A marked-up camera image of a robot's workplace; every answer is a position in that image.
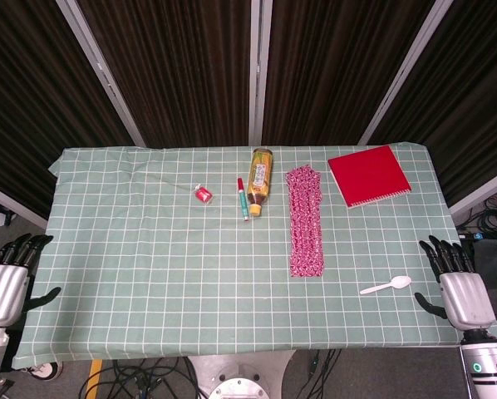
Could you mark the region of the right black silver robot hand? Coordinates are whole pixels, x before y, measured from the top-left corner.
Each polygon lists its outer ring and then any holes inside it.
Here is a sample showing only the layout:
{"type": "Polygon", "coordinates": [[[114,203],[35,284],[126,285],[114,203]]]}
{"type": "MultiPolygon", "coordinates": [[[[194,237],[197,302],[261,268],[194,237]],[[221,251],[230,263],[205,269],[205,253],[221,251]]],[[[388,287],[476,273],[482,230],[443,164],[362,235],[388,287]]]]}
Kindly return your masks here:
{"type": "Polygon", "coordinates": [[[419,245],[439,284],[443,304],[430,303],[422,293],[414,294],[416,301],[427,313],[449,321],[459,331],[488,329],[496,317],[485,283],[470,256],[457,243],[433,235],[429,240],[421,240],[419,245]]]}

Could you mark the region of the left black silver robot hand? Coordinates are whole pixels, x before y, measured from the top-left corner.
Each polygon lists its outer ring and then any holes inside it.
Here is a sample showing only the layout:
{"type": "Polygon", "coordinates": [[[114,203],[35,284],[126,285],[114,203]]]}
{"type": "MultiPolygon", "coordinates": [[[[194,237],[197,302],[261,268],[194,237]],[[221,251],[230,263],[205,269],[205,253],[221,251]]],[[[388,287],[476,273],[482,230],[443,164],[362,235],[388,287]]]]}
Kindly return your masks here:
{"type": "Polygon", "coordinates": [[[61,292],[60,287],[38,297],[28,296],[42,250],[51,235],[24,234],[0,248],[0,328],[12,326],[24,313],[40,308],[61,292]]]}

